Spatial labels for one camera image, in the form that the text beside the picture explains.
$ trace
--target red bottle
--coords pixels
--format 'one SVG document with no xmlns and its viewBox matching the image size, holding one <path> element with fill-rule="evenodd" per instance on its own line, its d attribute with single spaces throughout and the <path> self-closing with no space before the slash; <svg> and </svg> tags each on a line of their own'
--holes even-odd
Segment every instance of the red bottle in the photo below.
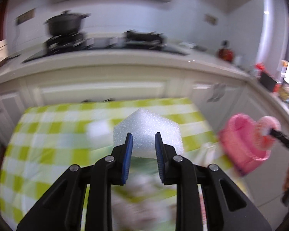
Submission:
<svg viewBox="0 0 289 231">
<path fill-rule="evenodd" d="M 229 41 L 222 41 L 221 45 L 223 47 L 217 52 L 217 56 L 224 61 L 232 62 L 234 54 L 233 51 L 228 48 Z"/>
</svg>

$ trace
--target wall outlet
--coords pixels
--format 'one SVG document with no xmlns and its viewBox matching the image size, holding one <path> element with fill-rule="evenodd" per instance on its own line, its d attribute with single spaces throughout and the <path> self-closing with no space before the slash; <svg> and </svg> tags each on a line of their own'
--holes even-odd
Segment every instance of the wall outlet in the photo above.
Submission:
<svg viewBox="0 0 289 231">
<path fill-rule="evenodd" d="M 211 25 L 214 25 L 216 26 L 217 25 L 217 22 L 218 22 L 218 18 L 217 17 L 214 17 L 210 14 L 205 14 L 204 16 L 204 21 L 211 24 Z"/>
<path fill-rule="evenodd" d="M 35 8 L 27 11 L 26 13 L 23 13 L 20 16 L 18 16 L 16 18 L 16 25 L 19 25 L 25 21 L 28 21 L 28 20 L 32 19 L 34 16 L 35 16 Z"/>
</svg>

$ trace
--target pot lid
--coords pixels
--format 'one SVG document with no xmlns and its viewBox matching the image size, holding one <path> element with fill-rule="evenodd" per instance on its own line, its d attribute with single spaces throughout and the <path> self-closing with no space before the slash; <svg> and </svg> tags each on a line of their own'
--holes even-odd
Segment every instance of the pot lid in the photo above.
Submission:
<svg viewBox="0 0 289 231">
<path fill-rule="evenodd" d="M 70 10 L 65 10 L 62 14 L 49 18 L 46 22 L 52 20 L 72 20 L 78 18 L 85 18 L 90 16 L 90 14 L 79 14 L 79 13 L 70 13 Z"/>
</svg>

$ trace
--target pink object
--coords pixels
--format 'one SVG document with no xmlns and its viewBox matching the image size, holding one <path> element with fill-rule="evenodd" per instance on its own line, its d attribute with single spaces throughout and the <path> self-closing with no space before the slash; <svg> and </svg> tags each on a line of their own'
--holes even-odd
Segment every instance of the pink object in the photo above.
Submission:
<svg viewBox="0 0 289 231">
<path fill-rule="evenodd" d="M 224 151 L 239 169 L 246 175 L 270 157 L 270 150 L 259 150 L 254 145 L 256 122 L 245 114 L 232 116 L 219 133 Z"/>
<path fill-rule="evenodd" d="M 254 130 L 254 145 L 257 149 L 268 150 L 275 143 L 276 139 L 270 135 L 271 129 L 281 130 L 281 124 L 273 116 L 264 116 L 256 122 Z"/>
</svg>

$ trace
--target kitchen counter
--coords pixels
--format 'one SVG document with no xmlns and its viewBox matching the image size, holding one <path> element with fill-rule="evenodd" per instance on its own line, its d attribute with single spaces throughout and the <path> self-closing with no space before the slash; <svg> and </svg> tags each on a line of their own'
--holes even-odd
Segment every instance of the kitchen counter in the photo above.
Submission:
<svg viewBox="0 0 289 231">
<path fill-rule="evenodd" d="M 214 56 L 191 49 L 184 49 L 174 44 L 172 44 L 172 47 L 186 52 L 188 55 L 180 56 L 158 51 L 134 49 L 86 50 L 52 55 L 22 63 L 31 55 L 42 50 L 42 46 L 35 46 L 24 50 L 19 57 L 8 61 L 0 68 L 0 84 L 23 76 L 50 70 L 105 64 L 133 64 L 191 69 L 242 80 L 246 80 L 249 77 L 243 71 Z"/>
</svg>

